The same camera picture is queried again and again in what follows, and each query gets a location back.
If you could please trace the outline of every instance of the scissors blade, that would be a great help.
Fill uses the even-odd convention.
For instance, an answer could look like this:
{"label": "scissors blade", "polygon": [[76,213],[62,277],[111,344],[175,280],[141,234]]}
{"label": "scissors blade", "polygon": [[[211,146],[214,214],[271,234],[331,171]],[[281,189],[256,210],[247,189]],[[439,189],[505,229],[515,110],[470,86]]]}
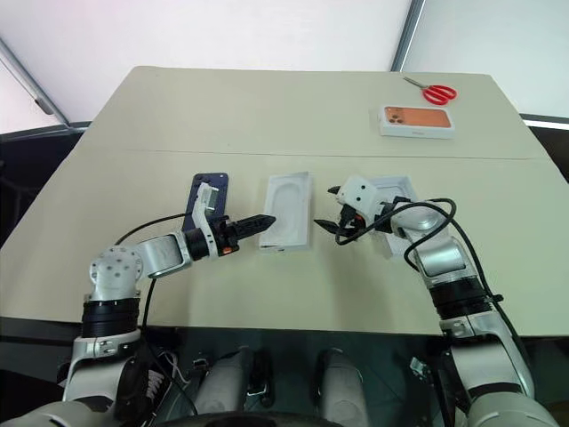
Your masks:
{"label": "scissors blade", "polygon": [[403,77],[403,79],[406,80],[407,82],[409,82],[409,83],[412,84],[412,85],[419,86],[421,89],[425,89],[425,88],[427,87],[426,85],[422,85],[421,83],[419,83],[419,82],[413,80],[412,78]]}

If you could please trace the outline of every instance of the table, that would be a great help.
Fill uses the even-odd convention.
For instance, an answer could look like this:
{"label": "table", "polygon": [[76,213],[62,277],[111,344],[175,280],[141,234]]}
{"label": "table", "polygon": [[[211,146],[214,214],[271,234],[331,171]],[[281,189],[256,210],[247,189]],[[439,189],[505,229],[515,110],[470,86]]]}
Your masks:
{"label": "table", "polygon": [[[358,122],[356,112],[345,108],[326,123],[321,111],[315,113],[319,119],[303,119],[311,109],[333,111],[329,105],[332,95],[321,91],[325,84],[318,85],[318,77],[334,82],[334,93],[344,93],[346,102],[359,106],[361,114],[373,109],[372,98],[367,105],[358,103],[364,96],[362,87],[369,87],[373,80],[379,82],[378,87],[390,88],[400,78],[391,73],[136,68],[2,248],[0,315],[78,321],[83,294],[89,292],[90,260],[136,225],[182,212],[194,173],[228,173],[226,212],[236,220],[262,211],[271,174],[308,170],[314,176],[313,218],[335,218],[339,206],[326,189],[342,184],[352,173],[367,177],[407,174],[419,197],[453,198],[459,207],[457,220],[477,248],[494,292],[506,296],[503,305],[518,332],[568,334],[565,242],[569,230],[548,225],[563,224],[569,217],[569,187],[492,80],[470,75],[413,76],[459,88],[462,98],[452,106],[453,118],[457,128],[464,125],[474,133],[461,131],[453,141],[415,141],[380,137],[372,132],[369,115]],[[282,82],[292,82],[291,87],[295,83],[304,89],[301,97],[306,102],[297,109],[292,103],[286,109],[279,102],[273,108],[260,93],[248,93],[255,79],[270,93],[283,97],[292,95],[279,89]],[[234,87],[235,81],[249,85]],[[476,120],[468,114],[472,106],[462,89],[469,88],[469,82],[478,87],[469,94],[473,104],[494,100],[487,106],[493,112],[488,116],[498,117],[496,126],[503,123],[508,128],[496,127],[500,138],[486,126],[469,122]],[[310,95],[312,85],[317,87]],[[152,93],[156,106],[140,103],[136,86],[142,93]],[[187,86],[194,92],[192,99],[182,96]],[[413,92],[408,93],[407,86],[398,90],[405,103],[410,103],[406,97]],[[165,87],[185,89],[180,94]],[[357,99],[349,97],[352,88]],[[235,118],[231,126],[214,127],[215,120],[209,118],[213,126],[209,132],[206,124],[193,117],[188,118],[193,125],[178,123],[182,114],[176,113],[176,106],[184,108],[182,99],[188,110],[201,106],[203,111],[227,111],[221,103],[239,99],[239,93],[246,102],[239,103],[240,111],[233,114],[243,121]],[[319,94],[325,97],[322,104],[316,99]],[[376,105],[390,102],[381,93],[376,95]],[[417,92],[413,98],[416,104],[421,102]],[[289,136],[302,133],[273,129],[286,122],[286,110],[290,127],[301,125],[311,143],[290,139],[285,144],[281,132]],[[259,127],[245,120],[254,111],[263,117]],[[209,117],[200,114],[203,119]],[[349,115],[348,125],[339,123],[342,114]],[[344,125],[357,137],[340,144],[339,133],[349,134],[342,131]],[[274,143],[271,136],[281,143]],[[473,147],[474,141],[481,142]],[[445,144],[452,155],[445,155]],[[132,241],[180,225],[181,221],[159,224]],[[309,251],[261,254],[252,238],[243,241],[238,254],[215,265],[204,260],[159,280],[149,323],[439,334],[429,293],[402,260],[383,259],[369,238],[339,247],[323,230],[313,226],[310,232]],[[148,281],[141,281],[140,288],[144,295]]]}

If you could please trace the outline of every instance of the white box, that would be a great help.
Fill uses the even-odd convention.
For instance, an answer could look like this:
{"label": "white box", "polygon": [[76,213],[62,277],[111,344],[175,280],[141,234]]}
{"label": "white box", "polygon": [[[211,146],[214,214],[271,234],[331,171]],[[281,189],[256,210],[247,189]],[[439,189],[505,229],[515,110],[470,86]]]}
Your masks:
{"label": "white box", "polygon": [[[381,193],[382,201],[392,202],[395,196],[402,196],[411,199],[412,202],[417,201],[417,195],[411,185],[408,176],[381,176],[372,178],[370,183]],[[376,231],[374,236],[380,242],[380,250],[390,258],[393,256],[403,256],[410,243],[404,238],[398,238],[393,234],[386,234]]]}
{"label": "white box", "polygon": [[309,210],[312,178],[308,172],[268,178],[266,215],[276,218],[260,234],[259,249],[283,252],[309,248]]}
{"label": "white box", "polygon": [[[447,123],[441,123],[440,126],[422,126],[422,125],[405,125],[405,114],[408,116],[411,111],[422,114],[423,120],[438,121],[441,117],[441,111],[446,114]],[[450,140],[454,136],[454,122],[451,114],[447,109],[436,107],[409,107],[401,105],[385,105],[381,107],[378,113],[380,120],[380,133],[385,136],[404,136],[407,138],[437,138]]]}

